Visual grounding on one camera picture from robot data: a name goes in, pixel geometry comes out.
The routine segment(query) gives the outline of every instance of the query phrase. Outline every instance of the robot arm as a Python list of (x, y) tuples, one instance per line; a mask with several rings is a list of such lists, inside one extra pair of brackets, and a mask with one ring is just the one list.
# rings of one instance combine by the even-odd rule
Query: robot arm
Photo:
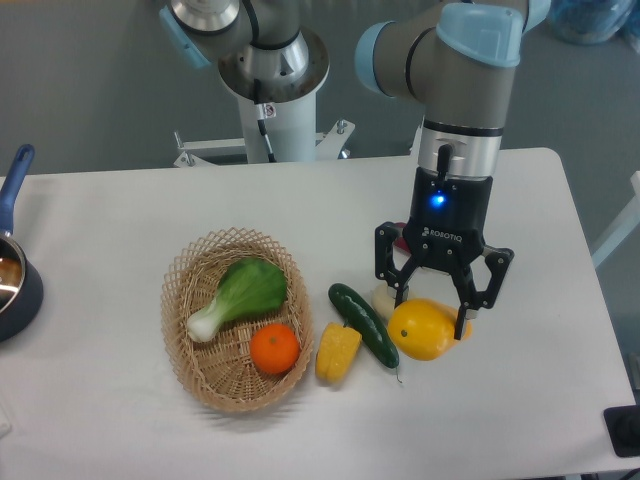
[(165, 12), (214, 62), (248, 45), (283, 47), (300, 33), (299, 4), (290, 0), (171, 0)]
[(300, 25), (298, 0), (170, 0), (160, 19), (192, 66), (217, 63), (249, 163), (315, 158), (315, 94), (329, 57)]
[[(410, 217), (403, 229), (391, 222), (376, 229), (376, 276), (398, 305), (417, 268), (449, 274), (460, 300), (457, 339), (480, 308), (493, 307), (514, 256), (487, 245), (483, 229), (521, 36), (548, 9), (548, 0), (445, 1), (405, 24), (371, 27), (356, 50), (367, 87), (426, 107)], [(400, 235), (410, 257), (398, 270)], [(470, 265), (481, 255), (491, 279), (479, 292)]]

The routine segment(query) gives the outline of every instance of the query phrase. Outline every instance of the bok choy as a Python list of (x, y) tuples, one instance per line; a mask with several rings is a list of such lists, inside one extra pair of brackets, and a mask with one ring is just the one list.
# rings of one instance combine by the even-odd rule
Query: bok choy
[(211, 303), (187, 319), (194, 342), (208, 342), (226, 322), (279, 309), (287, 297), (287, 279), (280, 268), (259, 258), (233, 263), (218, 283)]

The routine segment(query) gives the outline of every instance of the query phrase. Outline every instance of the gray floor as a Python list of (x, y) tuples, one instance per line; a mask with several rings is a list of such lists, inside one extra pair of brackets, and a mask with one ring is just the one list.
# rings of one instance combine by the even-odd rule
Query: gray floor
[[(421, 107), (362, 88), (353, 50), (369, 25), (410, 18), (434, 1), (301, 3), (306, 25), (331, 56), (318, 95), (318, 129), (344, 117), (357, 125), (348, 145), (354, 156), (406, 153)], [(241, 136), (234, 100), (217, 72), (190, 70), (173, 51), (158, 22), (161, 4), (0, 5), (0, 175), (25, 142), (38, 152), (32, 173), (63, 173), (167, 168), (176, 157), (176, 129), (185, 141)], [(639, 125), (640, 55), (620, 38), (579, 47), (556, 40), (546, 25), (527, 34), (503, 147), (544, 146), (560, 154), (590, 244), (633, 195)], [(540, 195), (545, 175), (531, 179)], [(548, 241), (553, 248), (552, 233)], [(639, 272), (636, 231), (598, 272), (623, 353), (640, 351)]]

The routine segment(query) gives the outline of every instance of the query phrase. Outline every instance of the wicker basket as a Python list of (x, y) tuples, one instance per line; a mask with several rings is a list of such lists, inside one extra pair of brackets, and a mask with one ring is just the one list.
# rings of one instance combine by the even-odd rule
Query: wicker basket
[[(194, 343), (186, 332), (187, 318), (211, 301), (220, 277), (245, 257), (282, 269), (284, 305), (269, 315), (230, 322), (210, 342)], [(300, 357), (283, 375), (260, 372), (249, 355), (253, 334), (274, 322), (291, 327), (300, 343)], [(180, 383), (203, 404), (226, 412), (256, 410), (282, 398), (302, 377), (313, 350), (311, 308), (296, 263), (278, 242), (254, 230), (212, 232), (182, 251), (165, 275), (162, 332)]]

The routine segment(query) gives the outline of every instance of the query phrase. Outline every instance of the cucumber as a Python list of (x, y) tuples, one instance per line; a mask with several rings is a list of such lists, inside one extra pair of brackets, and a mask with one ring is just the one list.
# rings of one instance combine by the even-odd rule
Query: cucumber
[(355, 290), (342, 283), (334, 283), (329, 287), (329, 300), (345, 323), (360, 332), (363, 343), (380, 363), (387, 368), (398, 366), (398, 350), (382, 320)]

